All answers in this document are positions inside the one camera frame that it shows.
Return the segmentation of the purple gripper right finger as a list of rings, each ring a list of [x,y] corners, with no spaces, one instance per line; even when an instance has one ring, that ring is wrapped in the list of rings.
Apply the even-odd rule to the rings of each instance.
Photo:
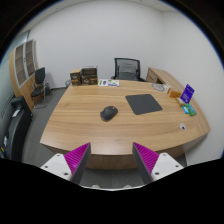
[[[168,153],[158,154],[136,142],[133,143],[132,153],[145,184],[183,169]]]

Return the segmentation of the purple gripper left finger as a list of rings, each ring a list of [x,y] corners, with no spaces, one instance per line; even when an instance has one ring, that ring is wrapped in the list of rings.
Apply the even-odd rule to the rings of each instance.
[[[41,168],[58,177],[79,184],[91,155],[91,143],[88,142],[66,153],[56,153]]]

